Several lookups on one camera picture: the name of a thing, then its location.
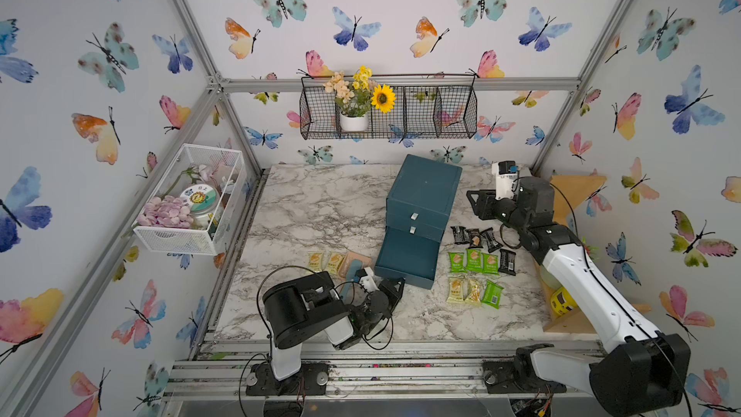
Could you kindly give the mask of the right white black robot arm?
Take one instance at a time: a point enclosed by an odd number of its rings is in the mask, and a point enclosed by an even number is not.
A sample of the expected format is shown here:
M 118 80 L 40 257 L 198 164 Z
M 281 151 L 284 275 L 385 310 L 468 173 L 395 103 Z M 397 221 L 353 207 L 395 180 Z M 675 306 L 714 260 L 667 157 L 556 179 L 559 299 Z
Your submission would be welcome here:
M 569 227 L 555 219 L 558 187 L 519 178 L 511 198 L 493 189 L 466 197 L 481 220 L 500 221 L 551 273 L 586 316 L 605 351 L 597 358 L 548 344 L 518 349 L 513 378 L 521 387 L 557 383 L 594 397 L 612 416 L 634 416 L 689 401 L 685 390 L 691 349 L 647 320 L 603 275 Z

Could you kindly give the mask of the yellow cookie packet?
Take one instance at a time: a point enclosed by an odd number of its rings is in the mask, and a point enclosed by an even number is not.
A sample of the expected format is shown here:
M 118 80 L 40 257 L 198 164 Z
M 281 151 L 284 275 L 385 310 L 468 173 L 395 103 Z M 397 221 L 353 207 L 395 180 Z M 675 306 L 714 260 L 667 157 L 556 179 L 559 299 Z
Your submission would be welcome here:
M 467 296 L 465 297 L 465 303 L 480 306 L 480 299 L 482 298 L 482 283 L 475 278 L 467 278 Z
M 324 267 L 325 253 L 313 251 L 308 254 L 307 268 L 314 272 L 321 272 Z
M 447 303 L 463 303 L 466 297 L 466 287 L 465 277 L 450 277 Z
M 331 275 L 338 275 L 345 262 L 345 253 L 331 252 L 325 270 Z

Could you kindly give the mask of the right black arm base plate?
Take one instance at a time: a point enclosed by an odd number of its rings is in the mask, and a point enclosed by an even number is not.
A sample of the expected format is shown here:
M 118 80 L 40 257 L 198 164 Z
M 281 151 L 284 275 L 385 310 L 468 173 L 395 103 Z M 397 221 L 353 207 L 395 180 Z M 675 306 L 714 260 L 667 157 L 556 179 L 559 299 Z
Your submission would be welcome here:
M 539 378 L 530 359 L 538 349 L 553 348 L 552 344 L 519 347 L 513 357 L 482 363 L 482 380 L 488 394 L 533 393 L 561 394 L 567 388 L 559 382 Z

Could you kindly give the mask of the black cookie packet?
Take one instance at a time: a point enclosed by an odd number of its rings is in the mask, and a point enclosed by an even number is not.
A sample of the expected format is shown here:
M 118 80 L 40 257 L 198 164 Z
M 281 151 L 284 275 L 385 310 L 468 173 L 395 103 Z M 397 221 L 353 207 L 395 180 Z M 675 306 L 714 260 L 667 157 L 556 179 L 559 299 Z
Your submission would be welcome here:
M 516 253 L 514 251 L 500 250 L 499 272 L 511 276 L 516 275 Z
M 467 233 L 467 228 L 464 226 L 452 226 L 453 242 L 455 244 L 469 244 L 470 239 Z
M 470 248 L 482 248 L 482 234 L 479 229 L 467 229 L 466 235 Z
M 486 243 L 486 248 L 489 253 L 494 253 L 503 247 L 503 244 L 499 243 L 499 241 L 495 239 L 492 228 L 482 230 L 482 240 Z

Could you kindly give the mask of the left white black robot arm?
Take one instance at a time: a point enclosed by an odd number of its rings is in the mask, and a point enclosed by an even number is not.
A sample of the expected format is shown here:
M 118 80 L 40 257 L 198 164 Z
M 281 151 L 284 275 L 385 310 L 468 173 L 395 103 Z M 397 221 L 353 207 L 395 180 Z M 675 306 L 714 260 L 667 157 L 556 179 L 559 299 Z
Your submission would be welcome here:
M 361 268 L 337 284 L 327 271 L 278 284 L 259 295 L 258 310 L 268 329 L 268 364 L 276 380 L 299 374 L 303 344 L 320 333 L 340 351 L 359 343 L 375 351 L 377 336 L 395 330 L 393 314 L 403 298 L 403 278 L 378 278 Z

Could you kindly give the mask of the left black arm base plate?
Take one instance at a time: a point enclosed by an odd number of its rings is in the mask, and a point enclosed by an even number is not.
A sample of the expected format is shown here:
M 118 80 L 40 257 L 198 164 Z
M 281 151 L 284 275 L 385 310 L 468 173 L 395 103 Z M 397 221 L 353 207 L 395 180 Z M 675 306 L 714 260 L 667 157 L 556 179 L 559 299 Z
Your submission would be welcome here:
M 303 362 L 297 374 L 278 380 L 272 368 L 263 362 L 251 365 L 240 382 L 240 390 L 246 396 L 324 396 L 329 382 L 329 366 Z

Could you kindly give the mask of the green cookie packet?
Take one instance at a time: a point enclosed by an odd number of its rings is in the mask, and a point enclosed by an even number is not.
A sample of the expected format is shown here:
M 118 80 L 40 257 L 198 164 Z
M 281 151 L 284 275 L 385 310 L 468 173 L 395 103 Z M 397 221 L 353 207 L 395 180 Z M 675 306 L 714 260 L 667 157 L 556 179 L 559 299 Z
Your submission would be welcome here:
M 482 255 L 482 272 L 484 274 L 498 274 L 499 257 L 493 254 Z
M 484 288 L 484 293 L 482 294 L 482 299 L 480 300 L 480 302 L 483 305 L 499 309 L 503 291 L 503 287 L 491 280 L 487 280 L 486 287 Z
M 450 252 L 449 261 L 451 265 L 451 273 L 466 272 L 466 254 L 464 252 Z
M 484 271 L 484 260 L 479 249 L 469 248 L 466 251 L 466 271 L 476 273 Z

